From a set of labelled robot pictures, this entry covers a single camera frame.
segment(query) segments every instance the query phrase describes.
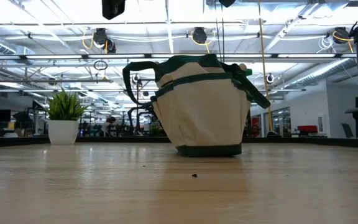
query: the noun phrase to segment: person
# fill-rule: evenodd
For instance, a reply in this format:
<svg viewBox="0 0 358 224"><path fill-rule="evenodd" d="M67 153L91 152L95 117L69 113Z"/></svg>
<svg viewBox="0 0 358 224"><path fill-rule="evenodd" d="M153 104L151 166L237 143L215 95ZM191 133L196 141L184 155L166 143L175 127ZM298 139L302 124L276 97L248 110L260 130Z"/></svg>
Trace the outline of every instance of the person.
<svg viewBox="0 0 358 224"><path fill-rule="evenodd" d="M111 118L107 118L106 122L104 122L103 125L102 125L101 130L102 130L102 134L103 134L104 137L107 137L107 136L110 137L111 136L110 132L109 132L110 124L111 124Z"/></svg>

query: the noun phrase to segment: red object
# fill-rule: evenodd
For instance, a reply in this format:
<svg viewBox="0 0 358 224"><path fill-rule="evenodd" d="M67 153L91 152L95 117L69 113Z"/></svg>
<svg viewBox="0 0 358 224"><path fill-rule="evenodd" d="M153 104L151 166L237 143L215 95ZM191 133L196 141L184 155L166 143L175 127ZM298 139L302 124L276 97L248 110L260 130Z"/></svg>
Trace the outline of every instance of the red object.
<svg viewBox="0 0 358 224"><path fill-rule="evenodd" d="M303 131L306 133L317 133L318 129L315 125L304 125L304 126L298 126L299 131Z"/></svg>

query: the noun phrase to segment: fluorescent light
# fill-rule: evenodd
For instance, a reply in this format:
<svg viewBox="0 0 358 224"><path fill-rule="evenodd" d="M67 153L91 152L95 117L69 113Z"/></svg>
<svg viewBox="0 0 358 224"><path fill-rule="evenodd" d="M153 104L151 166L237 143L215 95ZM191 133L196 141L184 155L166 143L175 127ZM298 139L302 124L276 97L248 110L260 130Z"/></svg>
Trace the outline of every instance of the fluorescent light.
<svg viewBox="0 0 358 224"><path fill-rule="evenodd" d="M89 58L144 58L144 54L88 55Z"/></svg>
<svg viewBox="0 0 358 224"><path fill-rule="evenodd" d="M20 57L16 55L1 55L0 60L19 60Z"/></svg>
<svg viewBox="0 0 358 224"><path fill-rule="evenodd" d="M335 54L279 54L279 58L330 58Z"/></svg>
<svg viewBox="0 0 358 224"><path fill-rule="evenodd" d="M268 90L268 91L306 91L306 89L282 89L282 90L276 90L276 89L273 89L273 90Z"/></svg>
<svg viewBox="0 0 358 224"><path fill-rule="evenodd" d="M28 59L81 59L82 55L28 55Z"/></svg>
<svg viewBox="0 0 358 224"><path fill-rule="evenodd" d="M225 54L226 58L262 58L262 54ZM272 57L271 54L265 54L265 58Z"/></svg>
<svg viewBox="0 0 358 224"><path fill-rule="evenodd" d="M99 96L96 93L93 92L87 92L86 95L90 98L94 98L95 100L99 99Z"/></svg>
<svg viewBox="0 0 358 224"><path fill-rule="evenodd" d="M53 92L54 90L23 90L24 92L28 93L46 93L46 92Z"/></svg>
<svg viewBox="0 0 358 224"><path fill-rule="evenodd" d="M65 90L66 92L87 92L89 90Z"/></svg>
<svg viewBox="0 0 358 224"><path fill-rule="evenodd" d="M357 58L357 54L342 54L342 58Z"/></svg>
<svg viewBox="0 0 358 224"><path fill-rule="evenodd" d="M0 82L0 85L12 87L12 88L22 88L23 87L22 85L19 85L17 83L10 83L10 82Z"/></svg>
<svg viewBox="0 0 358 224"><path fill-rule="evenodd" d="M152 54L152 58L170 58L177 55L203 56L205 54Z"/></svg>
<svg viewBox="0 0 358 224"><path fill-rule="evenodd" d="M33 96L37 96L37 97L40 97L40 98L45 98L44 96L41 96L40 94L38 94L38 93L30 93L31 95L33 95Z"/></svg>
<svg viewBox="0 0 358 224"><path fill-rule="evenodd" d="M0 90L0 93L18 93L19 90Z"/></svg>

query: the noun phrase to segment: yellow cable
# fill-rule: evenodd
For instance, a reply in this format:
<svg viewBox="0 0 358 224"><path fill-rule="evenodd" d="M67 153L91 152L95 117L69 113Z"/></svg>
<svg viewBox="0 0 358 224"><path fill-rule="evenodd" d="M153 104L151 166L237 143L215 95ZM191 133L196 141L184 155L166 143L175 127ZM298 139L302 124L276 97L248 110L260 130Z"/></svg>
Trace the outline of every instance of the yellow cable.
<svg viewBox="0 0 358 224"><path fill-rule="evenodd" d="M264 83L265 83L265 90L266 90L266 99L269 100L269 91L267 90L267 81L266 81L266 66L265 66L265 47L264 47L264 33L262 30L262 14L260 12L260 0L259 0L259 29L260 29L260 45L262 48L262 64L264 68ZM270 131L273 130L272 124L272 110L269 106L268 108L268 126Z"/></svg>
<svg viewBox="0 0 358 224"><path fill-rule="evenodd" d="M212 40L209 41L208 43L205 43L205 44L199 44L199 43L197 43L197 42L194 40L194 38L193 38L193 33L194 33L194 31L191 31L191 34L190 34L190 37L191 37L192 41L193 41L195 44L197 44L197 45L205 45L206 51L209 53L208 45L209 45L212 41L214 41L214 39L215 39L215 32L214 32L214 37L212 38Z"/></svg>
<svg viewBox="0 0 358 224"><path fill-rule="evenodd" d="M354 52L353 52L353 48L352 48L352 44L351 44L351 42L350 42L350 41L348 41L347 43L349 44L349 48L351 49L351 52L352 52L352 53L354 53Z"/></svg>
<svg viewBox="0 0 358 224"><path fill-rule="evenodd" d="M333 32L333 36L335 37L335 38L337 38L338 40L343 40L343 41L353 41L353 39L344 39L344 38L340 38L340 37L337 37L335 34L336 34L337 32L335 31L335 32Z"/></svg>
<svg viewBox="0 0 358 224"><path fill-rule="evenodd" d="M91 49L91 48L93 47L93 35L94 35L94 33L92 33L91 46L88 47L88 46L85 44L85 32L84 32L84 36L83 36L83 38L82 38L82 45L84 45L84 47L85 47L86 49Z"/></svg>

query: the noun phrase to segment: potted plant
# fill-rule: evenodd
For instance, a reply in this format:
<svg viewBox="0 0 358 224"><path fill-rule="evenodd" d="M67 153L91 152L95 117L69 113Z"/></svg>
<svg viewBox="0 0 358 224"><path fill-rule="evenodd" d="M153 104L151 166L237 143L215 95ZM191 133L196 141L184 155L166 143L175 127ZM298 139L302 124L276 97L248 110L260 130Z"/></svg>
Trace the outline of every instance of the potted plant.
<svg viewBox="0 0 358 224"><path fill-rule="evenodd" d="M52 144L74 144L78 134L78 119L87 106L81 106L76 93L69 94L62 89L49 99L48 135Z"/></svg>

